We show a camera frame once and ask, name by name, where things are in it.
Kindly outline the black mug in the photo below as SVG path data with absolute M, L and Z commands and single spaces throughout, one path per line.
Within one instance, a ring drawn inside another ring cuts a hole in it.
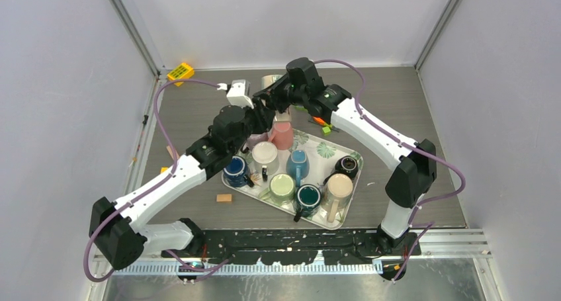
M 358 172 L 359 172 L 358 161 L 355 158 L 351 157 L 350 155 L 346 155 L 336 161 L 334 169 L 324 179 L 323 185 L 326 185 L 329 178 L 337 173 L 343 174 L 348 178 L 350 178 L 350 180 L 354 181 Z

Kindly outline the sea pattern beige mug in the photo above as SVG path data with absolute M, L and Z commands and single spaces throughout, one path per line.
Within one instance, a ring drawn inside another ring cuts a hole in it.
M 280 79 L 282 75 L 273 74 L 273 75 L 265 75 L 261 78 L 261 88 L 266 89 L 268 86 L 272 85 L 278 79 Z M 290 109 L 286 109 L 284 112 L 275 112 L 274 122 L 291 122 L 292 117 L 290 114 Z

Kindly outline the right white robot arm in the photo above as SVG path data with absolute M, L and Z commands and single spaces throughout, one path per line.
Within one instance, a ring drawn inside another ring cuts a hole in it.
M 404 246 L 416 205 L 437 178 L 433 142 L 398 133 L 362 107 L 356 96 L 337 84 L 325 84 L 315 62 L 303 57 L 286 65 L 286 73 L 254 93 L 265 106 L 284 112 L 292 105 L 348 133 L 381 159 L 392 172 L 385 191 L 390 199 L 378 226 L 378 248 L 387 255 Z

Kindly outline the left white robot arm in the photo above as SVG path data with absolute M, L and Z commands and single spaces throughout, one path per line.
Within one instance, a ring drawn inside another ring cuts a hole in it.
M 267 107 L 223 107 L 208 128 L 164 173 L 111 202 L 93 205 L 90 237 L 113 269 L 125 269 L 140 256 L 167 249 L 196 257 L 203 247 L 200 228 L 183 218 L 171 224 L 150 220 L 176 198 L 221 172 L 252 134 L 268 132 L 275 117 Z

